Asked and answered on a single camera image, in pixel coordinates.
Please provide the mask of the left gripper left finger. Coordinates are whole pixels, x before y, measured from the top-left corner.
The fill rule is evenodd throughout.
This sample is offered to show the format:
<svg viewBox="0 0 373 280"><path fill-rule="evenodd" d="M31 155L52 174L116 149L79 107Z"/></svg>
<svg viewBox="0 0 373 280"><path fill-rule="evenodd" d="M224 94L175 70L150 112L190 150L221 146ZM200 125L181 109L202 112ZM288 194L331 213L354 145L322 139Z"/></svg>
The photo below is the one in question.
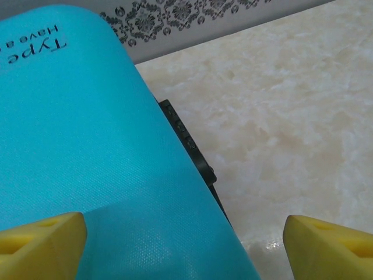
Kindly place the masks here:
<svg viewBox="0 0 373 280"><path fill-rule="evenodd" d="M75 280L87 240L70 212L0 231L0 280Z"/></svg>

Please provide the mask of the blue hard-shell suitcase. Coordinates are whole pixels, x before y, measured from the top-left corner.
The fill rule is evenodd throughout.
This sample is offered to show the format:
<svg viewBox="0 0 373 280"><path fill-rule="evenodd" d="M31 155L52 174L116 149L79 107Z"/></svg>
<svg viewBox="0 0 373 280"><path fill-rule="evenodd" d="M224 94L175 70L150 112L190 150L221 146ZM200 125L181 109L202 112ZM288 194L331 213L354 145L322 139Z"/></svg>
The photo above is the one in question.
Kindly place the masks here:
<svg viewBox="0 0 373 280"><path fill-rule="evenodd" d="M260 280L113 30L50 5L0 20L0 230L65 212L76 280Z"/></svg>

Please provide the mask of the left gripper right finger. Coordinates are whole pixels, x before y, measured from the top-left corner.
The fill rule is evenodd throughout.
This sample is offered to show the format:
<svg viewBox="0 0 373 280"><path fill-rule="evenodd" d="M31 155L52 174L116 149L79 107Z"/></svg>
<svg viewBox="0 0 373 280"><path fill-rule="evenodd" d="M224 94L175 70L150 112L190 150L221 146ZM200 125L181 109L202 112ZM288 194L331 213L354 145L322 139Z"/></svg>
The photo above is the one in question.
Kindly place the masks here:
<svg viewBox="0 0 373 280"><path fill-rule="evenodd" d="M295 280L373 280L373 234L290 215L283 243Z"/></svg>

